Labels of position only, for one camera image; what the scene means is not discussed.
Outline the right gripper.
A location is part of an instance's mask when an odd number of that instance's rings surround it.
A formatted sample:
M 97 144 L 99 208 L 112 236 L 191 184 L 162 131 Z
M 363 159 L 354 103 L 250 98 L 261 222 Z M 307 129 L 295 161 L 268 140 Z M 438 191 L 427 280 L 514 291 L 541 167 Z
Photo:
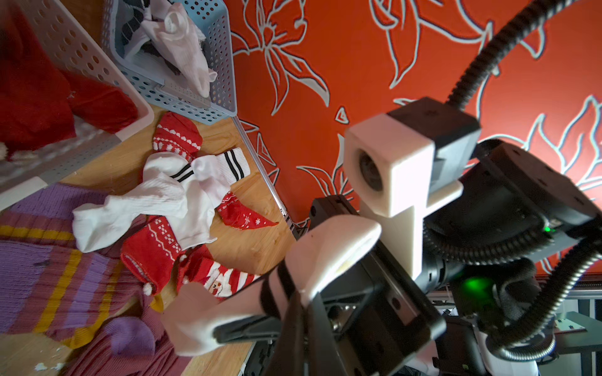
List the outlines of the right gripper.
M 458 199 L 424 221 L 415 281 L 384 244 L 323 294 L 350 375 L 536 375 L 555 313 L 601 257 L 601 211 L 532 154 L 475 149 Z

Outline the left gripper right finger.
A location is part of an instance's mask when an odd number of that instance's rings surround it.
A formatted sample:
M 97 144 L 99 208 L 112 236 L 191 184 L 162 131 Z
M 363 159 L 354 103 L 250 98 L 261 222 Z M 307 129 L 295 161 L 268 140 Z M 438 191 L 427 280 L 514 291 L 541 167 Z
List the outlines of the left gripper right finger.
M 346 375 L 332 327 L 321 296 L 316 295 L 307 308 L 307 363 L 309 375 Z

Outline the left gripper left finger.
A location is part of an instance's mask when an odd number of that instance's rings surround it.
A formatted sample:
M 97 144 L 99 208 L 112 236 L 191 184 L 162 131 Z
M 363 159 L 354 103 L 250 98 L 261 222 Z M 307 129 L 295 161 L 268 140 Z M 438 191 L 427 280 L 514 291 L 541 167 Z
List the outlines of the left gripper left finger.
M 288 303 L 280 337 L 265 370 L 266 376 L 304 375 L 304 314 L 299 292 L 295 292 Z

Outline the white sock black stripes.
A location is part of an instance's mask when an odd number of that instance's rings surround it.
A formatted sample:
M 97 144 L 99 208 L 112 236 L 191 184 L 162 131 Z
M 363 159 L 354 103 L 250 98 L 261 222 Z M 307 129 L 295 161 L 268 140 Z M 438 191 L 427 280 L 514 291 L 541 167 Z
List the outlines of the white sock black stripes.
M 355 215 L 333 216 L 303 235 L 268 274 L 219 301 L 200 283 L 180 288 L 161 322 L 176 355 L 197 357 L 219 348 L 214 331 L 252 316 L 282 319 L 299 293 L 303 307 L 375 246 L 382 227 Z

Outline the red christmas sock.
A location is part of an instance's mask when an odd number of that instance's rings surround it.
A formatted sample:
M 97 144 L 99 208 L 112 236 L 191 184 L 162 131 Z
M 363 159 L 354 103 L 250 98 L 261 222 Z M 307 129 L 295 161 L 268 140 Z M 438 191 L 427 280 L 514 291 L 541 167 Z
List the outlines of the red christmas sock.
M 70 86 L 20 6 L 1 4 L 1 142 L 33 151 L 76 136 Z

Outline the white black grip sock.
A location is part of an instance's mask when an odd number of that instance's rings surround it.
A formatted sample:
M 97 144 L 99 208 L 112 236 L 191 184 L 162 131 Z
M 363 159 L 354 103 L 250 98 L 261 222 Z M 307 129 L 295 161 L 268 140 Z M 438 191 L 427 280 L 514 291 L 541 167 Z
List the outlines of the white black grip sock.
M 137 47 L 150 42 L 147 32 L 141 28 L 141 23 L 146 16 L 158 17 L 159 9 L 164 6 L 163 1 L 123 1 L 126 9 L 131 13 L 130 18 L 122 26 L 121 40 L 124 47 Z

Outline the plain white ankle sock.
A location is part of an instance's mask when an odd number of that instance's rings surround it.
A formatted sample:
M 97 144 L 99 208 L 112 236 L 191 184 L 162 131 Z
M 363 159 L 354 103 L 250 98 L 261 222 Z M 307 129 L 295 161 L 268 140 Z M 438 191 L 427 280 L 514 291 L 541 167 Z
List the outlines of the plain white ankle sock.
M 217 73 L 208 65 L 202 52 L 202 34 L 188 16 L 182 3 L 173 3 L 166 9 L 163 19 L 152 20 L 152 11 L 146 11 L 141 28 L 152 41 L 159 54 L 175 66 L 186 78 L 191 90 L 208 98 L 210 84 Z

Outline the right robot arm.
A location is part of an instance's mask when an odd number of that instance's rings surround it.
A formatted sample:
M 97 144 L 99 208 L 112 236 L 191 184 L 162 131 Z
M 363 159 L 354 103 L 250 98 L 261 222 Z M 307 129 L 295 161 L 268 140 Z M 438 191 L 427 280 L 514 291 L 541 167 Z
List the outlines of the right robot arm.
M 318 224 L 219 305 L 211 341 L 276 339 L 268 374 L 392 375 L 430 344 L 447 374 L 498 374 L 556 346 L 553 317 L 601 257 L 601 213 L 512 144 L 349 138 L 361 211 Z

